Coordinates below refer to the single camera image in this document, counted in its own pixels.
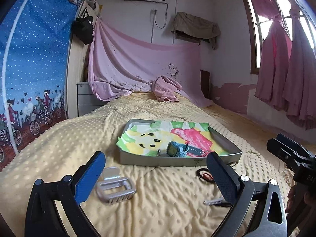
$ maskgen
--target brown cloth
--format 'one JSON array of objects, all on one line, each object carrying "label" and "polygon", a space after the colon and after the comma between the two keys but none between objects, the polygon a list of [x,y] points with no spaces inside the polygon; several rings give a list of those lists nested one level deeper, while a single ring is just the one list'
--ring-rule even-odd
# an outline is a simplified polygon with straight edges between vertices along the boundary
[{"label": "brown cloth", "polygon": [[221,34],[217,23],[193,16],[184,12],[178,12],[172,25],[173,33],[183,32],[195,39],[208,39],[213,50],[217,48],[216,37]]}]

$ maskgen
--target blue starry fabric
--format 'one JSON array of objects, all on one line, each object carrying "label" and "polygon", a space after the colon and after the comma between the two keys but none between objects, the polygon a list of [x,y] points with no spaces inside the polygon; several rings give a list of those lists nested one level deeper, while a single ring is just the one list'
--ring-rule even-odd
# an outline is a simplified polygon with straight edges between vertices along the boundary
[{"label": "blue starry fabric", "polygon": [[[0,72],[8,37],[23,2],[17,0],[0,25]],[[15,128],[23,126],[30,109],[37,106],[38,97],[43,103],[49,102],[52,114],[57,106],[55,98],[58,101],[64,98],[71,24],[77,8],[68,0],[27,1],[9,47],[5,75],[2,75],[7,100],[11,101],[13,111],[19,112],[13,114]],[[7,102],[3,101],[2,92],[0,98],[0,117],[4,119]]]}]

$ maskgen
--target blue gripper pad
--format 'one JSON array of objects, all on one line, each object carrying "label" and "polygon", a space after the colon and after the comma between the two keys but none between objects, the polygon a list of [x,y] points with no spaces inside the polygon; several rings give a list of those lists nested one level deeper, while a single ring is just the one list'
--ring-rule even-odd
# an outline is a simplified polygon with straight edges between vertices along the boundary
[{"label": "blue gripper pad", "polygon": [[239,175],[232,167],[226,165],[216,152],[207,155],[206,166],[225,201],[235,205],[240,189]]},{"label": "blue gripper pad", "polygon": [[86,170],[83,172],[82,176],[75,184],[75,201],[78,205],[88,199],[95,183],[97,182],[105,167],[105,162],[106,159],[104,153],[101,151],[97,151],[90,158],[87,164],[83,166],[84,168],[86,168]]}]

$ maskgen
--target black tote bag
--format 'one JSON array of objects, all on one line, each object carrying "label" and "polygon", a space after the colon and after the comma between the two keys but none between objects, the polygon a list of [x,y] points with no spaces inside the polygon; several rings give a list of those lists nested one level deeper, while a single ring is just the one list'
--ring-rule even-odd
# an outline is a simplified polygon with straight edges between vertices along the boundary
[{"label": "black tote bag", "polygon": [[81,15],[72,23],[71,29],[84,44],[92,43],[93,17],[89,16],[87,8],[85,8]]}]

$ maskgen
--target bed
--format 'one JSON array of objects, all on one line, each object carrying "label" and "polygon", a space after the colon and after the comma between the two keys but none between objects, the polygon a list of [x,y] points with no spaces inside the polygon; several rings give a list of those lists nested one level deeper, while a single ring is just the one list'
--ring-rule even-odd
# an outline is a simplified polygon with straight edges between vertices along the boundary
[{"label": "bed", "polygon": [[[201,182],[195,176],[200,167],[153,168],[118,163],[115,143],[132,118],[208,122],[243,151],[234,166],[237,173],[246,174],[253,181],[276,179],[287,201],[286,195],[293,184],[291,172],[282,164],[273,165],[260,154],[267,138],[274,136],[272,133],[258,130],[265,133],[258,138],[258,134],[247,133],[245,126],[251,123],[242,116],[218,106],[201,110],[186,98],[179,96],[179,99],[178,103],[162,103],[152,93],[133,93],[87,115],[60,122],[40,135],[0,172],[0,213],[14,233],[23,236],[27,203],[36,179],[59,181],[100,150],[106,155],[106,166],[119,166],[121,175],[130,177],[137,188],[135,196],[125,202],[107,206],[92,191],[81,204],[101,236],[211,236],[229,209],[203,204],[205,199],[219,198],[221,194],[214,184]],[[237,118],[242,130],[232,124]],[[253,125],[250,132],[255,128],[260,127]],[[69,235],[75,236],[61,205],[57,206]],[[239,236],[250,218],[248,214]]]}]

